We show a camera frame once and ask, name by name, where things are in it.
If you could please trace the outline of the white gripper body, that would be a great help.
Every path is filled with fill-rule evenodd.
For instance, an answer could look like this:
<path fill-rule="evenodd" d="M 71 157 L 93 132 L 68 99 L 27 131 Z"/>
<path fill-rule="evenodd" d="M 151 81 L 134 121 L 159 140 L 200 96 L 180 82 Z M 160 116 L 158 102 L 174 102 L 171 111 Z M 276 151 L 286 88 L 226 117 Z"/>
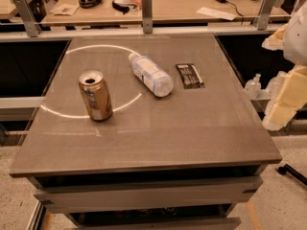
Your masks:
<path fill-rule="evenodd" d="M 307 1 L 290 19 L 284 34 L 284 58 L 307 65 Z"/>

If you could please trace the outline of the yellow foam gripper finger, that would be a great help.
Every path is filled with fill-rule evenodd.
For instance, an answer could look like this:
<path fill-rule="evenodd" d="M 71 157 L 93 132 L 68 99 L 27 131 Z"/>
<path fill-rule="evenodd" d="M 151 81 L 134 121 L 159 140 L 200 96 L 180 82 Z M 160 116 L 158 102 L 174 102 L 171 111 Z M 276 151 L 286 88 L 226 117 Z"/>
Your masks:
<path fill-rule="evenodd" d="M 283 50 L 284 49 L 284 37 L 286 30 L 288 28 L 288 24 L 283 25 L 279 28 L 275 33 L 271 34 L 268 38 L 266 38 L 263 43 L 262 47 L 271 50 Z"/>
<path fill-rule="evenodd" d="M 304 105 L 307 104 L 307 67 L 296 65 L 289 71 L 277 96 L 269 100 L 262 125 L 276 131 L 285 127 Z"/>

